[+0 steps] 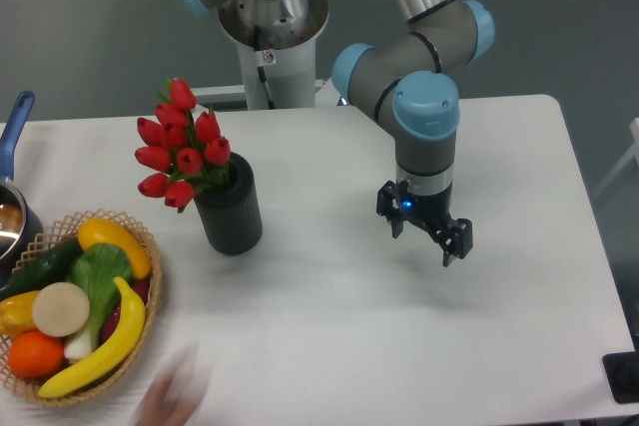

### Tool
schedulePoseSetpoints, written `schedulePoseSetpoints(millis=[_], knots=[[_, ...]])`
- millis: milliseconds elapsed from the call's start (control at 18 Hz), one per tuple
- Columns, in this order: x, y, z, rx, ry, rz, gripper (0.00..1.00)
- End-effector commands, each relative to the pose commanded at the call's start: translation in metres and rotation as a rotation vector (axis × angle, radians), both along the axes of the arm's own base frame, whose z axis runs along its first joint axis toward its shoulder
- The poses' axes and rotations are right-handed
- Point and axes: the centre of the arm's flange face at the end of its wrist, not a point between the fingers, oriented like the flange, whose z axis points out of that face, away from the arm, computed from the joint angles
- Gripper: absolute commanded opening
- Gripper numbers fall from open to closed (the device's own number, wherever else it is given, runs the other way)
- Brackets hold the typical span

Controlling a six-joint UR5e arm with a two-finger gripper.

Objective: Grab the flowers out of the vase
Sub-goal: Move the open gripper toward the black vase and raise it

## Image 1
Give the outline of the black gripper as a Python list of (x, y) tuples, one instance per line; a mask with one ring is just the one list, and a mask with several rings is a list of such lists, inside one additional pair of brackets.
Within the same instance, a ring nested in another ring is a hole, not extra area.
[(375, 210), (386, 219), (393, 237), (402, 234), (405, 221), (435, 235), (434, 241), (443, 251), (442, 265), (449, 267), (473, 248), (472, 221), (450, 217), (451, 190), (449, 185), (435, 195), (420, 196), (408, 191), (407, 181), (388, 181), (377, 192)]

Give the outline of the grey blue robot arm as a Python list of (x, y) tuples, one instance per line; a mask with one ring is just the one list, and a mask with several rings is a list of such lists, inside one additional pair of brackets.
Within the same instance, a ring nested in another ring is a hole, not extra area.
[[(310, 107), (316, 94), (316, 40), (327, 0), (181, 0), (192, 13), (216, 12), (236, 44), (247, 106)], [(459, 95), (449, 72), (493, 44), (490, 13), (473, 0), (397, 0), (407, 34), (387, 49), (346, 47), (331, 81), (341, 98), (392, 136), (395, 177), (378, 192), (376, 210), (400, 234), (426, 231), (445, 260), (473, 246), (472, 224), (449, 212)]]

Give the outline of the blurred person hand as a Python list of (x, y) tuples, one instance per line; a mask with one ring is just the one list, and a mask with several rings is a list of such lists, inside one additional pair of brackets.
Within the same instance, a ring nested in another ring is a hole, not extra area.
[(155, 375), (133, 416), (134, 425), (186, 425), (201, 407), (210, 371), (198, 365), (199, 346), (187, 343)]

